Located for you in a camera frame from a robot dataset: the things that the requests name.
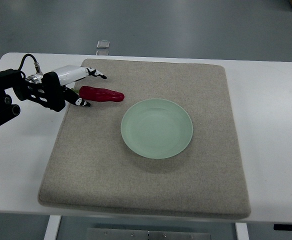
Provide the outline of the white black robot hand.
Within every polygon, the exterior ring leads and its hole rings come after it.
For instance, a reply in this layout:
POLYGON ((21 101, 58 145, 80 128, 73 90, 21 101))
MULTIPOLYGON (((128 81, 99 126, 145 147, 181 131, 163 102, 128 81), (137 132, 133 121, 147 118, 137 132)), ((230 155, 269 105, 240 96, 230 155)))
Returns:
POLYGON ((66 106, 66 102, 75 106, 90 107, 90 103, 67 87, 68 84, 83 80, 87 76, 107 78, 103 73, 94 68, 75 65, 67 65, 45 73, 41 83, 44 86, 44 93, 49 108, 59 112, 66 106))

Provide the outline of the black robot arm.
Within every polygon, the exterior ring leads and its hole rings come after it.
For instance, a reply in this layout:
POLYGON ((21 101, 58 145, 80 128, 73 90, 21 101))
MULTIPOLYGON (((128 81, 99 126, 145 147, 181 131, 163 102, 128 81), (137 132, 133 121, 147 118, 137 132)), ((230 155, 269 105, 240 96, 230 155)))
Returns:
POLYGON ((31 101, 55 112, 60 112, 66 106, 64 90, 55 72, 45 73, 43 79, 38 82, 27 79, 22 68, 28 57, 32 58, 35 70, 39 74, 40 65, 30 53, 22 57, 17 69, 0 71, 0 126, 21 113, 21 108, 14 103, 14 99, 31 101))

